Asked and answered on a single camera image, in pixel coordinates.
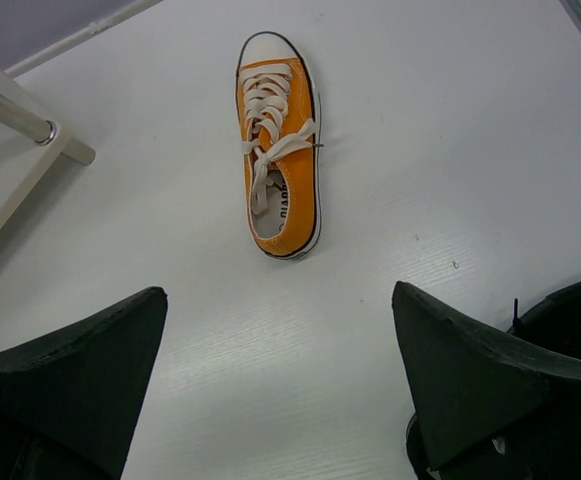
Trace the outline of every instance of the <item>metal tube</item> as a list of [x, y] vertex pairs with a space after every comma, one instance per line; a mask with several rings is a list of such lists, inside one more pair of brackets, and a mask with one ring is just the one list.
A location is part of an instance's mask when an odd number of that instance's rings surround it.
[[[40, 145], [47, 145], [57, 135], [54, 123], [38, 117], [0, 94], [0, 123], [31, 138]], [[92, 163], [95, 151], [76, 138], [71, 138], [63, 149], [68, 157], [83, 165]]]
[[36, 116], [1, 94], [0, 123], [41, 144], [50, 142], [56, 134], [51, 122]]

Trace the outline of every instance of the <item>wall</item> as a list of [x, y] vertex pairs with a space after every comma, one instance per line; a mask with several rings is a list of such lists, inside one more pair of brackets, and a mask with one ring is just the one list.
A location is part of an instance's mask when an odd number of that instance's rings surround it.
[[135, 0], [0, 0], [0, 66], [8, 68]]

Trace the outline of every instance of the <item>white shoelace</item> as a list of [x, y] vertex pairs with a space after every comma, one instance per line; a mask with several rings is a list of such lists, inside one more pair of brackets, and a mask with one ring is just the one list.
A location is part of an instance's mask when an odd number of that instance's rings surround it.
[[[285, 63], [249, 68], [239, 75], [245, 92], [247, 140], [243, 142], [243, 154], [254, 152], [254, 181], [250, 194], [250, 208], [258, 215], [268, 208], [266, 187], [272, 185], [268, 178], [268, 166], [287, 155], [317, 145], [308, 138], [317, 133], [317, 124], [312, 118], [305, 121], [297, 133], [279, 138], [283, 121], [288, 115], [288, 94], [290, 93], [292, 70]], [[270, 134], [270, 148], [264, 151], [259, 139], [252, 140], [262, 129]]]

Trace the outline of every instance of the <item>black object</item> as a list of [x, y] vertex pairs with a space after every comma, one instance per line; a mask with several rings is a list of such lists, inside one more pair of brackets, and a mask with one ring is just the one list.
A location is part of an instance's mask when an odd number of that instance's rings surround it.
[[118, 480], [167, 311], [146, 289], [0, 353], [0, 480]]
[[581, 283], [508, 333], [406, 283], [393, 310], [420, 479], [581, 480]]

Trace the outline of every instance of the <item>orange sneaker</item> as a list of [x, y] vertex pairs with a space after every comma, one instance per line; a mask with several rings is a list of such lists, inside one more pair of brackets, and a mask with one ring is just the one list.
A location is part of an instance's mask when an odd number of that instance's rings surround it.
[[304, 255], [321, 230], [321, 105], [304, 59], [281, 35], [257, 33], [243, 46], [237, 113], [252, 236], [272, 257]]

